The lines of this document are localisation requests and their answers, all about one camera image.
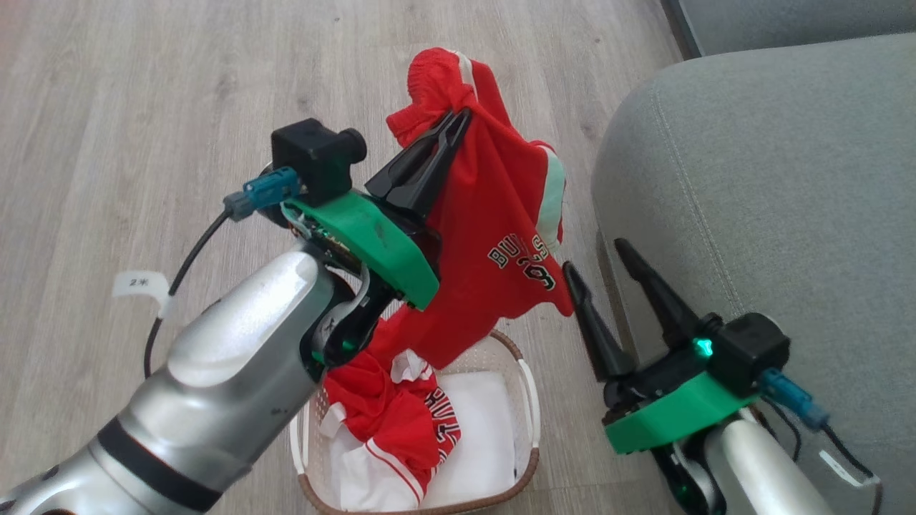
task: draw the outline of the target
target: light gray floor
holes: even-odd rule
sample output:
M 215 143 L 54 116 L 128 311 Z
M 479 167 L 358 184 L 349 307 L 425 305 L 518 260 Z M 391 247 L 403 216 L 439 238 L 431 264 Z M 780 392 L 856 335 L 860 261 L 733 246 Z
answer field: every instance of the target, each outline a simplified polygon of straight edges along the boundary
M 0 2 L 0 490 L 57 463 L 141 379 L 152 301 L 110 298 L 116 272 L 172 277 L 220 201 L 269 159 L 273 128 L 357 127 L 362 182 L 397 150 L 421 49 L 459 49 L 496 73 L 528 138 L 567 166 L 565 246 L 600 284 L 589 175 L 623 97 L 678 59 L 653 0 L 4 0 Z M 178 328 L 289 236 L 253 219 L 202 253 L 167 321 Z M 609 314 L 607 300 L 600 307 Z M 667 513 L 645 456 L 614 456 L 572 320 L 538 308 L 501 328 L 534 371 L 541 464 L 498 513 Z M 312 513 L 286 441 L 215 513 Z

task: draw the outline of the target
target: blue connector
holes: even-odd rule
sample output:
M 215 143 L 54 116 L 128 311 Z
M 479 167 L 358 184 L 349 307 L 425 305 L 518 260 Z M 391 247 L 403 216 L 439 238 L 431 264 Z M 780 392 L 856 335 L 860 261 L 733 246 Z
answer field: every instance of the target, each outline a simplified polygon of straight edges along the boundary
M 299 176 L 292 168 L 271 171 L 245 183 L 240 192 L 223 199 L 226 211 L 233 221 L 245 219 L 258 209 L 277 205 L 300 194 Z
M 814 403 L 811 394 L 803 390 L 776 368 L 767 368 L 758 379 L 760 392 L 782 404 L 799 416 L 808 429 L 818 432 L 830 415 Z

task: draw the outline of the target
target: laundry basket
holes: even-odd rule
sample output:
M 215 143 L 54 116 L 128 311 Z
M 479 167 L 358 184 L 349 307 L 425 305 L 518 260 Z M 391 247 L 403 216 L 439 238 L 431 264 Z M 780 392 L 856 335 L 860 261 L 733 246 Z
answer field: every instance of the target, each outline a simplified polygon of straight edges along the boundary
M 497 331 L 464 351 L 440 376 L 467 372 L 491 371 L 503 376 L 511 403 L 513 441 L 516 456 L 516 483 L 505 492 L 484 499 L 476 499 L 451 506 L 440 506 L 410 511 L 389 511 L 404 515 L 450 515 L 495 506 L 515 497 L 524 489 L 538 467 L 538 440 L 540 439 L 540 405 L 531 370 L 522 359 L 518 347 L 507 336 Z M 328 411 L 328 400 L 322 390 L 293 418 L 289 424 L 289 447 L 293 465 L 305 497 L 319 512 L 326 515 L 350 513 L 335 506 L 331 490 L 330 443 L 318 431 Z

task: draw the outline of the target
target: cable label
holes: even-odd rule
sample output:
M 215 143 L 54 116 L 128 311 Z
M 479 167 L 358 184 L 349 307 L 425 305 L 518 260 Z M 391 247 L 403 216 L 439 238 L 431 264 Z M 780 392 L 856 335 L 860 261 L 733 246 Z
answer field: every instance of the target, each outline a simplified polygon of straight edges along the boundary
M 112 297 L 126 295 L 147 295 L 159 303 L 159 318 L 165 318 L 169 310 L 169 282 L 160 272 L 150 270 L 128 270 L 114 276 Z
M 837 463 L 837 461 L 834 460 L 834 457 L 828 454 L 827 451 L 822 450 L 820 453 L 818 453 L 818 455 L 821 457 L 821 459 L 823 459 L 824 463 L 830 466 L 830 468 L 832 468 L 834 472 L 838 476 L 840 476 L 841 479 L 843 479 L 846 483 L 849 483 L 853 487 L 862 488 L 862 487 L 867 487 L 869 485 L 874 485 L 875 483 L 878 482 L 878 476 L 874 476 L 874 477 L 870 477 L 869 479 L 866 479 L 864 483 L 859 483 L 854 477 L 852 477 L 851 474 L 846 472 L 846 469 L 843 468 L 842 465 Z

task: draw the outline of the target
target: green led light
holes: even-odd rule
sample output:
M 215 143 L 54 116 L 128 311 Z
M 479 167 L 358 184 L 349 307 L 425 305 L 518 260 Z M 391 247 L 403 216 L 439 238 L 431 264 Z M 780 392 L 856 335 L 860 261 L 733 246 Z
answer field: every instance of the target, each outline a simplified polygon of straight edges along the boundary
M 707 338 L 693 338 L 693 346 L 696 347 L 696 353 L 700 357 L 709 357 L 713 355 L 713 340 Z

